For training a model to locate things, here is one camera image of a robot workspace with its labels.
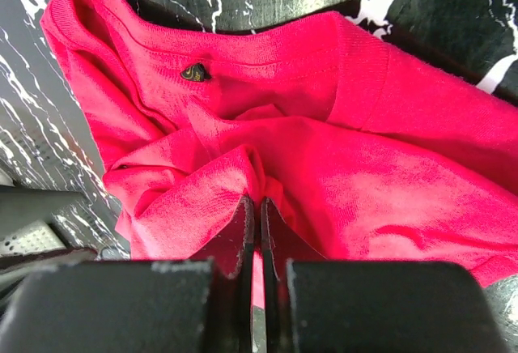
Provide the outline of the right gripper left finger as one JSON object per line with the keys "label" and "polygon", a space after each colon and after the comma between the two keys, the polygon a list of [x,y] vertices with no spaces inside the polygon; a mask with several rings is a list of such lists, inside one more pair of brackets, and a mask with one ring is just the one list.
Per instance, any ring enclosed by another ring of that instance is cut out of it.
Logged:
{"label": "right gripper left finger", "polygon": [[191,258],[58,265],[29,274],[1,319],[4,352],[249,352],[254,213]]}

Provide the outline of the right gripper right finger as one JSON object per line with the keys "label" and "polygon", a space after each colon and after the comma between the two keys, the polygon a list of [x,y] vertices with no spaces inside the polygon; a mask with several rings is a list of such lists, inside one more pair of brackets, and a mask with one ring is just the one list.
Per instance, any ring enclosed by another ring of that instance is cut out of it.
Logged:
{"label": "right gripper right finger", "polygon": [[270,352],[505,352],[481,287],[449,262],[330,261],[261,204]]}

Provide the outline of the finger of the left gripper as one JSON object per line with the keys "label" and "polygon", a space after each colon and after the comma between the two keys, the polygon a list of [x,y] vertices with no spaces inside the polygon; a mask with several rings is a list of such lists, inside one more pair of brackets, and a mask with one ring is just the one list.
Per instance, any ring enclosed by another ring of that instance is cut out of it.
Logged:
{"label": "finger of the left gripper", "polygon": [[54,270],[61,264],[91,261],[96,257],[97,251],[91,248],[1,256],[1,300],[8,300],[20,282],[35,271]]}
{"label": "finger of the left gripper", "polygon": [[1,186],[1,236],[25,228],[53,212],[82,201],[80,192]]}

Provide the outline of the crimson red t shirt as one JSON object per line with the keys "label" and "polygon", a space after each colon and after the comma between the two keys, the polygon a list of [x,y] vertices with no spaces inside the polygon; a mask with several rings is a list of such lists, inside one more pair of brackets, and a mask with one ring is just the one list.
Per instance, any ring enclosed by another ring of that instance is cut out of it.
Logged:
{"label": "crimson red t shirt", "polygon": [[342,15],[224,36],[51,0],[40,25],[134,259],[194,255],[247,196],[329,259],[516,274],[516,109]]}

